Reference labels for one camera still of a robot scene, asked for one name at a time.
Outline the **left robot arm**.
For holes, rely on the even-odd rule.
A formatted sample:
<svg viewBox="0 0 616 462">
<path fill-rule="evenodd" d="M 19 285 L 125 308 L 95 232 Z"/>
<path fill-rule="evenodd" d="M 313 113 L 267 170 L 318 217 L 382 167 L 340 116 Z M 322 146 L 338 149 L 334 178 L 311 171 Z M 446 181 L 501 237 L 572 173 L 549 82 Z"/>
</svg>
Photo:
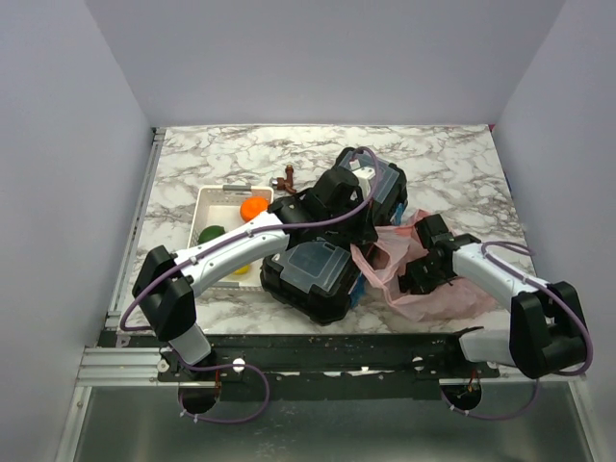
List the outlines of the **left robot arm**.
<svg viewBox="0 0 616 462">
<path fill-rule="evenodd" d="M 333 167 L 313 187 L 272 203 L 205 244 L 176 253 L 153 248 L 133 286 L 131 306 L 141 309 L 156 338 L 179 355 L 189 378 L 206 378 L 214 358 L 196 322 L 196 298 L 233 271 L 299 244 L 329 237 L 361 241 L 373 229 L 370 212 L 381 177 L 379 167 Z"/>
</svg>

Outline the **pink plastic bag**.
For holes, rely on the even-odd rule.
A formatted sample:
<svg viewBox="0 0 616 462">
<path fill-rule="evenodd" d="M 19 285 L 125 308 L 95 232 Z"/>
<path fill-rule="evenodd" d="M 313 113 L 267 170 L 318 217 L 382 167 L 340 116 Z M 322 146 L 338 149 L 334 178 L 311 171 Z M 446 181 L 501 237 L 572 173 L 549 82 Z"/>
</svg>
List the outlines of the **pink plastic bag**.
<svg viewBox="0 0 616 462">
<path fill-rule="evenodd" d="M 352 261 L 386 305 L 410 321 L 475 318 L 494 310 L 497 302 L 463 277 L 432 269 L 416 225 L 429 212 L 419 209 L 402 225 L 380 226 L 366 256 L 350 247 Z"/>
</svg>

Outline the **orange fake tangerine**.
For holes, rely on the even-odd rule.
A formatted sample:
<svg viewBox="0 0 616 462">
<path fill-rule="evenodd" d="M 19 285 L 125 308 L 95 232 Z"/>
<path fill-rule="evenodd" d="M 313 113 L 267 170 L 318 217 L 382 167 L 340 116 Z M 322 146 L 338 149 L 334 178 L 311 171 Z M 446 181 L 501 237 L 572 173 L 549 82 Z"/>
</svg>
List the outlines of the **orange fake tangerine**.
<svg viewBox="0 0 616 462">
<path fill-rule="evenodd" d="M 265 212 L 270 203 L 262 196 L 251 196 L 240 206 L 240 216 L 244 222 L 249 222 Z"/>
</svg>

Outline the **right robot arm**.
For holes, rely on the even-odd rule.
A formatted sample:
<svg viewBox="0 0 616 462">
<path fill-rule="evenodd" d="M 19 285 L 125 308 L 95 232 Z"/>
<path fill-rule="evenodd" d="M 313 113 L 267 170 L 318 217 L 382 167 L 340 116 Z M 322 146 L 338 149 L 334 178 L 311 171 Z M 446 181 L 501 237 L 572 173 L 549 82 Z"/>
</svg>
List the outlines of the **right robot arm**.
<svg viewBox="0 0 616 462">
<path fill-rule="evenodd" d="M 589 369 L 594 347 L 573 285 L 516 269 L 490 252 L 492 243 L 471 234 L 453 235 L 439 215 L 419 220 L 415 228 L 427 253 L 407 264 L 399 279 L 403 291 L 427 295 L 464 278 L 509 313 L 506 330 L 475 328 L 459 334 L 459 344 L 442 356 L 449 374 L 465 376 L 477 362 L 515 367 L 531 379 L 575 376 Z"/>
</svg>

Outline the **green fake fruit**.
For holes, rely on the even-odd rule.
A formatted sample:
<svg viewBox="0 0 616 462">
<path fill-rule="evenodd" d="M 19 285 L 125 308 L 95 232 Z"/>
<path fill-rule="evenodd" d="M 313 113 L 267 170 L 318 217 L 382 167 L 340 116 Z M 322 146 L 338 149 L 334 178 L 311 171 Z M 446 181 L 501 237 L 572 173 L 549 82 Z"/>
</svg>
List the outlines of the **green fake fruit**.
<svg viewBox="0 0 616 462">
<path fill-rule="evenodd" d="M 223 236 L 226 230 L 221 225 L 210 225 L 201 230 L 197 237 L 198 244 L 205 244 L 220 236 Z"/>
</svg>

